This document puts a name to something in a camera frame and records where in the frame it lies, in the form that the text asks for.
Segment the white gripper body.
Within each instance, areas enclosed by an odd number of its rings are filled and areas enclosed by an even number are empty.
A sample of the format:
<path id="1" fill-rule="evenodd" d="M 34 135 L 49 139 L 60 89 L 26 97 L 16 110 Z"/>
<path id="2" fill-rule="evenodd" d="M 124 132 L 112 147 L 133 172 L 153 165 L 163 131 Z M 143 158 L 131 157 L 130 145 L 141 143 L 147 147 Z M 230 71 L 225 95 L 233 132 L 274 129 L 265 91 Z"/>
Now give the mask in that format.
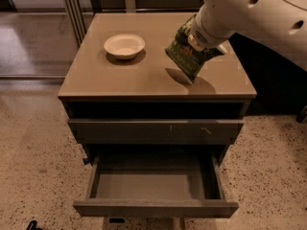
<path id="1" fill-rule="evenodd" d="M 203 49 L 215 48 L 234 34 L 219 22 L 206 6 L 194 16 L 189 35 L 193 35 Z"/>

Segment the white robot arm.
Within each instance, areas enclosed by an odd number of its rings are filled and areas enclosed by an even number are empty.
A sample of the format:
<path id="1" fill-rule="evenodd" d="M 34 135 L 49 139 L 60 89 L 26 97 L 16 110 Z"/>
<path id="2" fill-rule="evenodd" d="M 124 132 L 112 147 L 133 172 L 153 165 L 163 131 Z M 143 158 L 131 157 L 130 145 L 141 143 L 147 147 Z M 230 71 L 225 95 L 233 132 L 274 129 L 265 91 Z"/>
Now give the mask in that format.
<path id="1" fill-rule="evenodd" d="M 307 0 L 203 0 L 188 42 L 201 51 L 235 34 L 307 70 Z"/>

